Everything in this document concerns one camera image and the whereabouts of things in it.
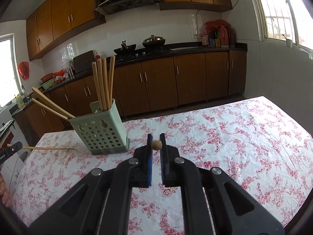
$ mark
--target countertop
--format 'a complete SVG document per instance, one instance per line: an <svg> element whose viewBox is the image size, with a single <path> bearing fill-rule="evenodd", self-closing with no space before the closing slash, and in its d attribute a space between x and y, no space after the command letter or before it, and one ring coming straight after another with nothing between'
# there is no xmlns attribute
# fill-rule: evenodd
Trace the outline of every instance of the countertop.
<svg viewBox="0 0 313 235"><path fill-rule="evenodd" d="M137 58L132 59L116 59L115 60L115 67L125 66L128 64L136 63L136 62L143 62L147 60L153 60L153 59L159 59L159 58L165 58L165 57L171 57L171 56L177 56L177 55L185 55L185 54L194 54L194 53L204 53L204 52L226 52L231 50L236 51L248 51L248 47L246 43L236 43L235 48L205 48L203 46L200 46L201 42L186 42L186 43L175 43L175 44L167 44L164 45L163 51L160 53L155 54L147 54L144 56L140 56ZM110 57L107 58L107 69L110 68ZM65 80L63 80L60 83L56 83L52 85L47 90L43 91L44 94L51 92L61 86L64 86L70 82L74 82L79 79L83 79L87 76L92 75L92 69L85 70L83 72L77 73L74 76L71 76ZM20 111L26 109L32 104L32 101L29 101L25 104L25 106L21 109L17 109L12 113L12 117L15 116Z"/></svg>

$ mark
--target floor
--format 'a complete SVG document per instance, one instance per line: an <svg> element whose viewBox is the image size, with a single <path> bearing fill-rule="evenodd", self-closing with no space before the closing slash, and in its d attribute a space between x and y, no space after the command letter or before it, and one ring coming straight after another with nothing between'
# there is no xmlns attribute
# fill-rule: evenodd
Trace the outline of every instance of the floor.
<svg viewBox="0 0 313 235"><path fill-rule="evenodd" d="M179 107L170 108L166 110L158 110L158 111L153 111L153 112L148 112L148 113L143 113L143 114L138 114L138 115L133 115L133 116L127 116L127 117L121 118L121 120L122 122L125 122L129 120L136 120L136 119L143 119L143 118L155 118L155 117L160 117L160 116L187 112L191 110L199 110L199 109L215 107L215 106L237 102L241 100L245 100L245 98L242 95L238 94L238 95L217 98L214 100L202 101L202 102L197 102L197 103L192 103L192 104L185 104Z"/></svg>

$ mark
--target red floral pattern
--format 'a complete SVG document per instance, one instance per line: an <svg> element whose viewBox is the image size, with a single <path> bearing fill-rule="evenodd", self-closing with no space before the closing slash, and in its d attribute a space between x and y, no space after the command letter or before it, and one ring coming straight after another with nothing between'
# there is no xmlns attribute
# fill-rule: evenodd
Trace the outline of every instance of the red floral pattern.
<svg viewBox="0 0 313 235"><path fill-rule="evenodd" d="M13 208L30 225L93 168L115 168L164 132L166 142L198 167L219 166L284 226L313 187L313 139L264 97L214 108L124 123L130 149L92 156L75 131L45 134L38 147L77 150L31 153L12 185ZM165 188L160 153L153 152L152 186L133 188L128 234L183 235L180 188Z"/></svg>

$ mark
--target wooden chopstick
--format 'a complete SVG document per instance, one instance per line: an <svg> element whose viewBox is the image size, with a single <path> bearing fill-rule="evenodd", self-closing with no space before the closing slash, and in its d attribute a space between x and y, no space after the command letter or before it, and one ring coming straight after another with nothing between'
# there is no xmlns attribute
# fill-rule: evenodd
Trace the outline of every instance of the wooden chopstick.
<svg viewBox="0 0 313 235"><path fill-rule="evenodd" d="M37 101L36 99L32 98L32 101L33 101L34 103L38 104L39 106L45 108L46 110L50 111L50 112L53 113L54 115L56 115L56 116L58 116L58 117L60 117L60 118L63 118L63 119L66 120L66 121L68 120L68 118L67 118L66 116L64 116L64 115L62 115L62 114L56 112L55 110L49 108L48 106L46 106L45 104L43 104L43 103Z"/></svg>
<svg viewBox="0 0 313 235"><path fill-rule="evenodd" d="M106 58L102 58L102 63L105 65L105 68L103 68L104 70L102 70L102 73L103 73L103 83L104 83L106 107L109 110L111 108L111 104L110 104L110 97L109 97L108 73L107 73L107 68L106 68Z"/></svg>
<svg viewBox="0 0 313 235"><path fill-rule="evenodd" d="M92 65L92 71L93 71L93 74L94 74L94 83L96 85L96 91L97 91L97 96L98 96L98 100L99 100L99 106L100 106L100 109L102 111L103 110L103 105L102 105L102 99L101 99L101 93L100 93L97 63L96 62L92 62L91 65Z"/></svg>
<svg viewBox="0 0 313 235"><path fill-rule="evenodd" d="M106 102L105 102L104 86L103 86L103 74L102 74L102 61L101 61L101 59L97 60L97 67L98 67L98 77L99 77L99 86L100 86L102 106L103 106L103 110L107 110Z"/></svg>
<svg viewBox="0 0 313 235"><path fill-rule="evenodd" d="M26 147L22 146L24 149L35 149L35 150L76 150L76 148L71 147Z"/></svg>
<svg viewBox="0 0 313 235"><path fill-rule="evenodd" d="M45 103L49 103L49 106L53 107L53 109L67 118L75 118L71 113L68 113L66 110L62 109L59 105L55 104L51 101L47 96L45 96L42 92L40 92L37 88L33 87L32 90L38 96L38 98Z"/></svg>
<svg viewBox="0 0 313 235"><path fill-rule="evenodd" d="M110 73L109 73L109 100L110 100L110 106L112 106L114 66L115 66L115 56L111 56Z"/></svg>

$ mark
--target silver screw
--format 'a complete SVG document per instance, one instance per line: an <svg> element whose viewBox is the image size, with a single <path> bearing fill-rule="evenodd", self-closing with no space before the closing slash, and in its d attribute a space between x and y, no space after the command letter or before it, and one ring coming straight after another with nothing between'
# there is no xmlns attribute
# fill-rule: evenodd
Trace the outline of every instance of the silver screw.
<svg viewBox="0 0 313 235"><path fill-rule="evenodd" d="M182 157L176 157L175 158L175 163L177 164L183 164L185 162L185 159Z"/></svg>
<svg viewBox="0 0 313 235"><path fill-rule="evenodd" d="M102 173L102 169L100 168L95 168L91 171L91 174L93 174L94 176L99 176Z"/></svg>
<svg viewBox="0 0 313 235"><path fill-rule="evenodd" d="M220 175L222 173L222 170L218 167L214 167L214 168L212 168L212 172L215 175Z"/></svg>
<svg viewBox="0 0 313 235"><path fill-rule="evenodd" d="M130 158L128 162L129 162L130 164L135 165L135 164L139 163L139 160L138 160L137 158Z"/></svg>

